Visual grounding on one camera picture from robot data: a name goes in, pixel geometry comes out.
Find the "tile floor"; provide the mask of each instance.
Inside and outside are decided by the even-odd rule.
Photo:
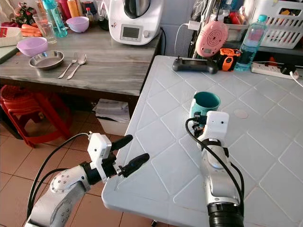
[[[30,133],[48,132],[53,127],[42,121],[39,125],[29,123]],[[102,126],[87,112],[75,112],[71,126],[72,134],[79,132],[104,133]],[[107,135],[110,140],[119,139],[116,135]],[[21,227],[26,221],[27,198],[44,159],[64,140],[59,138],[32,149],[24,141],[14,138],[3,126],[0,126],[0,227]],[[87,152],[88,140],[77,138],[60,149],[48,162],[42,175],[55,168],[69,168],[83,161],[90,161]],[[51,176],[45,180],[38,196],[43,195],[49,186]],[[92,189],[77,203],[67,222],[67,227],[149,227],[152,220],[137,215],[109,210],[104,207],[101,192],[103,183]],[[158,227],[173,227],[159,223]]]

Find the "wall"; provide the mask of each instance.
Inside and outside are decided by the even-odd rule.
[[[25,1],[28,6],[36,8],[35,0],[9,1],[14,8],[18,6],[20,1]],[[161,27],[164,29],[167,38],[165,55],[180,55],[182,57],[187,57],[187,50],[192,35],[192,31],[188,30],[187,26],[182,26],[180,28],[177,39],[176,54],[174,54],[174,45],[177,30],[181,24],[188,23],[195,0],[164,0],[164,2]]]

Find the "orange tape measure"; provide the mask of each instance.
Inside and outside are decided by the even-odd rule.
[[[232,71],[239,56],[240,51],[237,49],[221,48],[218,68],[223,71]]]

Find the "red stool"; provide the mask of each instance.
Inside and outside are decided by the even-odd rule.
[[[37,143],[52,141],[60,136],[68,139],[71,136],[69,131],[72,123],[71,112],[55,93],[31,92],[20,87],[5,85],[0,91],[0,104],[25,143],[33,148]],[[58,115],[55,107],[67,113],[66,122]],[[41,121],[40,113],[43,113],[57,130],[47,135],[29,137],[25,125],[30,119],[35,123]]]

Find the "purple bowl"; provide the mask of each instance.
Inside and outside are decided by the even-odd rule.
[[[68,26],[74,32],[85,32],[89,27],[89,19],[87,17],[72,17],[66,21]]]
[[[17,44],[17,48],[26,56],[33,57],[47,50],[47,39],[43,37],[31,37],[21,40]]]

